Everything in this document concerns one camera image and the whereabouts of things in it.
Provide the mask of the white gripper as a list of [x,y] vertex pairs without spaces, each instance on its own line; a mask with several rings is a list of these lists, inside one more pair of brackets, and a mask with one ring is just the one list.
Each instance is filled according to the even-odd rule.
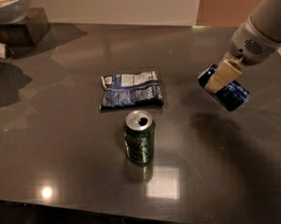
[[234,32],[229,50],[224,54],[217,70],[205,84],[205,89],[213,94],[235,81],[243,74],[242,67],[265,61],[281,47],[281,39],[266,35],[249,17]]

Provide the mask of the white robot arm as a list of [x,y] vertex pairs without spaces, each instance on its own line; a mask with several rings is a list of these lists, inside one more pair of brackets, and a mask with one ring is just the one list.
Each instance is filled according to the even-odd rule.
[[262,0],[234,32],[205,89],[215,94],[243,74],[245,66],[265,61],[281,48],[281,0]]

